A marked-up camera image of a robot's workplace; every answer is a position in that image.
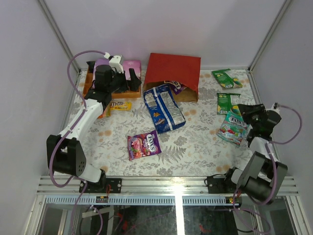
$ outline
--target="glass panel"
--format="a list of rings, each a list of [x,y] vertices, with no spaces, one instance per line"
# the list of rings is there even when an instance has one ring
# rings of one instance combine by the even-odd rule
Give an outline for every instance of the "glass panel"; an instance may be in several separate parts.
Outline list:
[[[276,198],[271,205],[254,207],[248,197],[242,197],[241,209],[249,209],[264,216],[271,226],[271,235],[296,235],[290,220],[284,198]],[[184,206],[184,225],[186,235],[246,235],[253,233],[243,224],[234,211],[227,211],[223,206]],[[263,219],[256,219],[252,213],[239,212],[246,224],[253,229],[268,231]]]
[[[48,204],[42,223],[44,235],[58,235],[62,211],[68,210],[64,225],[64,235],[70,235],[70,214],[73,205]],[[96,206],[101,211],[103,228],[101,235],[175,235],[177,234],[175,206]],[[99,214],[92,212],[87,205],[76,207],[74,228],[76,235],[95,235],[100,229]]]
[[[254,206],[247,197],[242,197],[242,200],[241,209],[259,212],[266,218],[271,226],[271,235],[296,235],[283,197],[277,198],[271,205],[259,207]],[[44,229],[38,234],[70,235],[72,208],[73,205],[47,204],[41,226]],[[102,235],[177,234],[175,206],[132,205],[97,206],[97,208],[103,218]],[[230,212],[223,206],[183,206],[183,215],[186,235],[245,235],[251,232],[234,211]],[[256,219],[255,215],[244,211],[241,211],[240,215],[250,227],[269,230],[266,222]],[[73,219],[77,235],[95,235],[100,229],[100,216],[97,213],[93,214],[88,205],[78,205]]]

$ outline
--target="pink candy bag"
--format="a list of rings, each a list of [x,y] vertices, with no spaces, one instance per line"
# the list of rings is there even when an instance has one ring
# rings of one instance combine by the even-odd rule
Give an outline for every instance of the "pink candy bag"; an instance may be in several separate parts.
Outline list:
[[[162,152],[156,130],[136,136],[127,136],[127,148],[130,161]]]

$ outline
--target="green snack bag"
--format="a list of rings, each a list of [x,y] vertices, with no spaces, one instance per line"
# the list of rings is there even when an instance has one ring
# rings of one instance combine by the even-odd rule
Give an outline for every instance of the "green snack bag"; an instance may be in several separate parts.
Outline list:
[[[226,73],[226,71],[230,71],[230,69],[212,71],[213,76],[222,87],[225,87],[225,88],[243,87],[243,85],[238,80],[238,78],[236,77],[231,78]]]
[[[238,108],[240,94],[217,93],[217,114],[227,114],[232,111],[240,115]]]
[[[216,135],[223,140],[240,145],[247,128],[248,126],[241,116],[229,111]]]

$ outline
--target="blue snack bag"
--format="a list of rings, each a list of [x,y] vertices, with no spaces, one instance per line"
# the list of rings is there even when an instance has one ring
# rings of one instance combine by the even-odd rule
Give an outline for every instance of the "blue snack bag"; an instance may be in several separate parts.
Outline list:
[[[232,111],[228,111],[220,130],[216,134],[223,140],[240,145],[248,126],[243,118]]]
[[[175,103],[168,84],[144,91],[143,99],[158,133],[185,125],[186,120]]]

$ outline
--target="candy bag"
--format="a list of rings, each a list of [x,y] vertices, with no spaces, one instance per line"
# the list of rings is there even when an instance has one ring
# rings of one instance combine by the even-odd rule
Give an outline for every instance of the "candy bag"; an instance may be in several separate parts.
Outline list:
[[[248,126],[243,118],[232,111],[229,111],[216,134],[223,140],[240,145]]]
[[[159,134],[185,125],[186,120],[173,99],[169,84],[144,91],[143,99]]]
[[[217,114],[227,114],[232,111],[240,115],[238,108],[240,94],[217,93]]]
[[[127,148],[130,161],[162,152],[156,130],[141,135],[127,136]]]
[[[165,83],[170,84],[170,87],[175,94],[179,94],[187,88],[185,85],[176,81],[165,81]]]
[[[132,108],[132,103],[131,102],[111,102],[110,107],[111,107],[111,110],[128,111]]]
[[[237,88],[243,87],[238,78],[231,78],[226,71],[230,71],[230,69],[226,70],[216,70],[212,71],[213,76],[218,81],[218,83],[225,88]]]

